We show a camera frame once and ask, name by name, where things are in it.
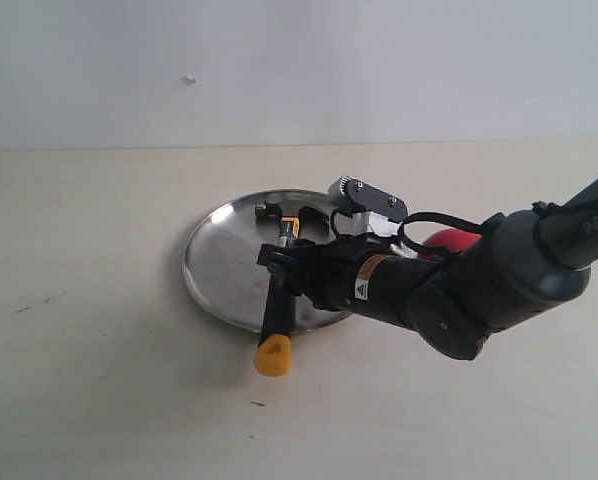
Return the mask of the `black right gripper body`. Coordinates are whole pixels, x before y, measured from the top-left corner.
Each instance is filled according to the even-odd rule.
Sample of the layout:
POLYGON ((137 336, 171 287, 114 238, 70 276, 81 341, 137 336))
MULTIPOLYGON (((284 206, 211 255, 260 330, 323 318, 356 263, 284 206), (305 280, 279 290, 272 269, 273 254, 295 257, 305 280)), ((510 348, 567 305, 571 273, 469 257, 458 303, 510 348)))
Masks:
POLYGON ((429 277, 428 261, 353 238, 284 249, 278 265, 314 306, 375 320, 405 320, 406 300, 429 277))

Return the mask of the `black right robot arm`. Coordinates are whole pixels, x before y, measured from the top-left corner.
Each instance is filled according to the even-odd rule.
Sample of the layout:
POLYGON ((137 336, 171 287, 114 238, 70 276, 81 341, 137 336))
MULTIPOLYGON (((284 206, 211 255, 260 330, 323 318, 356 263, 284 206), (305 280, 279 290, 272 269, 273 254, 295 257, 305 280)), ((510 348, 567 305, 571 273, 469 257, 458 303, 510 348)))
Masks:
POLYGON ((536 202, 481 223, 409 213, 398 197, 351 177, 328 193, 332 213, 262 203, 280 237, 261 247, 270 274, 255 356, 269 376, 288 370, 296 301, 418 333, 455 360, 487 339, 586 289, 598 260, 598 179, 568 202, 536 202))

